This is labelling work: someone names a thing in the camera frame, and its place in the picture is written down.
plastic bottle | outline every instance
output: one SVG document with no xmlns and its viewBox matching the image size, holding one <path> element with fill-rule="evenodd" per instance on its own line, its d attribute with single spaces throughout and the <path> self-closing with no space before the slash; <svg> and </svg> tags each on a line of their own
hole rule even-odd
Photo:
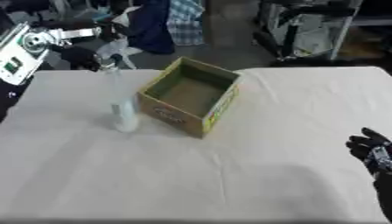
<svg viewBox="0 0 392 224">
<path fill-rule="evenodd" d="M 136 110 L 132 104 L 132 100 L 126 95 L 126 87 L 124 86 L 121 70 L 118 63 L 122 60 L 121 55 L 113 55 L 110 59 L 102 62 L 102 70 L 108 76 L 111 93 L 111 108 L 114 116 L 114 126 L 121 132 L 132 132 L 138 124 Z"/>
</svg>

white tablecloth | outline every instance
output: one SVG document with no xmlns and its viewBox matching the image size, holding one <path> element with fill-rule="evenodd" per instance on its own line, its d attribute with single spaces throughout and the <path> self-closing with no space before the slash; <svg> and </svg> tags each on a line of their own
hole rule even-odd
<svg viewBox="0 0 392 224">
<path fill-rule="evenodd" d="M 124 71 L 129 92 L 159 74 Z M 345 147 L 392 137 L 392 79 L 374 67 L 241 71 L 204 140 L 141 116 L 111 129 L 101 73 L 41 72 L 0 125 L 0 218 L 385 221 Z"/>
</svg>

black glove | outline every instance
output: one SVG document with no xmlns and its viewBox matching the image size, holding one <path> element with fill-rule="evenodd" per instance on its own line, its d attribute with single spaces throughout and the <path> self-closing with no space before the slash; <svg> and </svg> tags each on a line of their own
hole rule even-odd
<svg viewBox="0 0 392 224">
<path fill-rule="evenodd" d="M 91 50 L 79 46 L 71 46 L 69 48 L 52 46 L 52 50 L 61 54 L 63 60 L 71 64 L 71 69 L 75 70 L 79 67 L 96 72 L 100 69 L 100 57 Z"/>
<path fill-rule="evenodd" d="M 390 172 L 373 157 L 372 150 L 384 148 L 392 158 L 392 143 L 385 136 L 371 129 L 363 128 L 362 134 L 364 136 L 350 136 L 349 142 L 346 143 L 351 154 L 362 161 L 372 175 Z"/>
</svg>

clothing pile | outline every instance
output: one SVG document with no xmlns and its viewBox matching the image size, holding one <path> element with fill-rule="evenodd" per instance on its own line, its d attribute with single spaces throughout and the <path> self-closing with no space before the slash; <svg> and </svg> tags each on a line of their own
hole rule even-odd
<svg viewBox="0 0 392 224">
<path fill-rule="evenodd" d="M 171 0 L 167 26 L 176 45 L 204 44 L 200 21 L 203 12 L 200 0 Z"/>
<path fill-rule="evenodd" d="M 204 44 L 200 0 L 134 0 L 130 11 L 129 46 L 156 54 L 174 53 L 174 45 Z"/>
</svg>

cardboard box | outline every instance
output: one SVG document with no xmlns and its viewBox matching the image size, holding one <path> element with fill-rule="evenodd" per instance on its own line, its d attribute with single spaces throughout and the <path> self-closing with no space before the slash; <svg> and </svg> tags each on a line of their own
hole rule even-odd
<svg viewBox="0 0 392 224">
<path fill-rule="evenodd" d="M 239 75 L 180 58 L 138 93 L 149 116 L 202 138 L 238 95 Z"/>
</svg>

